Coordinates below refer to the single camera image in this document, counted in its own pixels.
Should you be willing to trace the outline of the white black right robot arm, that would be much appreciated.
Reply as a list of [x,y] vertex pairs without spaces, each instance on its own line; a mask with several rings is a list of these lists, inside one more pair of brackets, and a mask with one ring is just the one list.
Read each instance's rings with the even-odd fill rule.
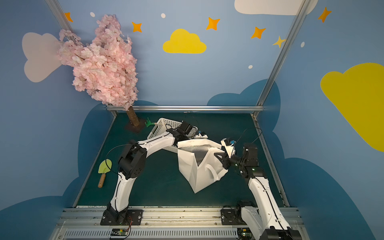
[[239,202],[235,209],[221,209],[222,225],[247,225],[256,240],[301,240],[299,231],[291,228],[281,213],[272,194],[268,177],[259,166],[258,148],[246,143],[243,156],[235,153],[235,141],[222,140],[224,154],[215,154],[225,169],[236,166],[251,190],[256,206],[250,202]]

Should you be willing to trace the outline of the white insulated delivery bag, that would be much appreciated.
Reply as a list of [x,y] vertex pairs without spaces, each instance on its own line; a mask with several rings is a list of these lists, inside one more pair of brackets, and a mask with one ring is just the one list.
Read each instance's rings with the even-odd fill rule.
[[219,165],[214,153],[224,153],[222,145],[208,139],[178,142],[179,171],[195,194],[228,172]]

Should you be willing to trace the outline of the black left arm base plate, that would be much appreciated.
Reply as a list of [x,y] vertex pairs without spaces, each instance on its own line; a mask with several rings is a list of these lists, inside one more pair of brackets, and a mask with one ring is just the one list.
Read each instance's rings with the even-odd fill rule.
[[143,217],[143,210],[123,210],[116,212],[113,209],[104,211],[101,226],[139,226]]

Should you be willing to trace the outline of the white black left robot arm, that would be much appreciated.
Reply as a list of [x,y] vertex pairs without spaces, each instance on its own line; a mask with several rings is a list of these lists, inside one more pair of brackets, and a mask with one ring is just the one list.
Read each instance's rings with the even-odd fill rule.
[[167,147],[175,146],[178,142],[189,140],[193,126],[183,121],[177,128],[169,128],[157,137],[144,141],[130,141],[119,158],[117,186],[103,213],[103,225],[118,225],[119,220],[129,207],[129,198],[133,185],[145,169],[147,157]]

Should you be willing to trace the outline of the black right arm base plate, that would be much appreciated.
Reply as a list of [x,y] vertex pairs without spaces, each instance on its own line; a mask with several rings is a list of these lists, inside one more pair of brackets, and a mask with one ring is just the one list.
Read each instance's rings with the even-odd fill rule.
[[245,225],[239,207],[223,206],[221,209],[222,225]]

